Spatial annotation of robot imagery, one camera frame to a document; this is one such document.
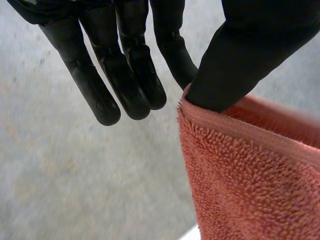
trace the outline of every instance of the robotic hand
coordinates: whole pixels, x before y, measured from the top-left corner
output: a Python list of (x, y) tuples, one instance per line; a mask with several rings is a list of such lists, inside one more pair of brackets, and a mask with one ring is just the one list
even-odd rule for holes
[[(166, 94), (144, 38), (148, 0), (8, 2), (28, 22), (40, 25), (103, 125), (115, 124), (120, 110), (92, 64), (79, 20), (132, 119), (143, 119), (150, 109), (165, 105)], [(197, 70), (179, 34), (185, 0), (150, 3), (157, 45), (173, 77), (183, 89), (192, 82), (188, 101), (216, 112), (239, 101), (320, 30), (319, 0), (222, 0), (226, 21)]]
[[(82, 24), (95, 55), (127, 115), (134, 120), (167, 101), (145, 42), (148, 0), (8, 0), (38, 24), (59, 52), (97, 120), (110, 126), (121, 112), (84, 44)], [(174, 78), (184, 88), (197, 73), (179, 34), (184, 0), (151, 0), (156, 41)], [(122, 49), (118, 43), (118, 33)]]

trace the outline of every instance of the gray floor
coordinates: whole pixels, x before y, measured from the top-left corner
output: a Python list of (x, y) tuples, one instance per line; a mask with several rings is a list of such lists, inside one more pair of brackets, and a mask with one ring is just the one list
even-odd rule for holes
[[(187, 0), (184, 19), (198, 65), (224, 21), (221, 3)], [(103, 127), (38, 27), (0, 1), (0, 240), (176, 240), (195, 223), (176, 123), (182, 91), (150, 17), (147, 27), (167, 105)], [(319, 76), (320, 35), (254, 93), (320, 115)]]

